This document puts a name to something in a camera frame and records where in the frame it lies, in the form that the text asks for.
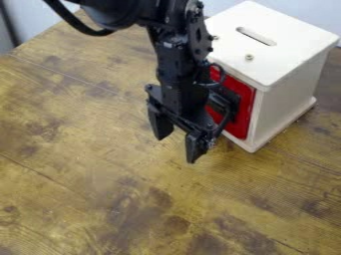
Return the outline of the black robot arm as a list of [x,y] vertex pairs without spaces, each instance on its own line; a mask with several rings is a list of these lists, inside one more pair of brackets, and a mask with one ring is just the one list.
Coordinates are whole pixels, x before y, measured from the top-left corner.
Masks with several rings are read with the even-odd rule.
[[158,82],[145,86],[148,117],[157,139],[175,128],[185,132],[185,161],[205,154],[215,139],[215,124],[204,105],[209,79],[205,56],[212,36],[203,19],[199,0],[80,0],[93,22],[109,31],[138,25],[146,29],[157,56]]

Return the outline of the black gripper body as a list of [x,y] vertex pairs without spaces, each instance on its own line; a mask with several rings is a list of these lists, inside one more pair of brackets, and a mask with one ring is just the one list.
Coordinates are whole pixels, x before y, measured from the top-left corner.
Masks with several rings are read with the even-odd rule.
[[205,60],[211,45],[192,48],[184,41],[153,41],[153,49],[160,84],[145,86],[148,105],[168,117],[172,128],[180,128],[185,134],[192,131],[201,133],[209,143],[215,139],[215,124],[204,106],[208,90],[216,86],[208,77],[209,63]]

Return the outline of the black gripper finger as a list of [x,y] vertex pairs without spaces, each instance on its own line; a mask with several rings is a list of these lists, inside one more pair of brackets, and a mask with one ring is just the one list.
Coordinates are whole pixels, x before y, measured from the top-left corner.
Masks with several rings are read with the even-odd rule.
[[156,139],[164,139],[172,133],[168,117],[152,105],[148,105],[148,118]]
[[184,136],[185,161],[188,163],[195,163],[199,157],[205,154],[207,149],[208,146],[204,135],[195,131],[189,132]]

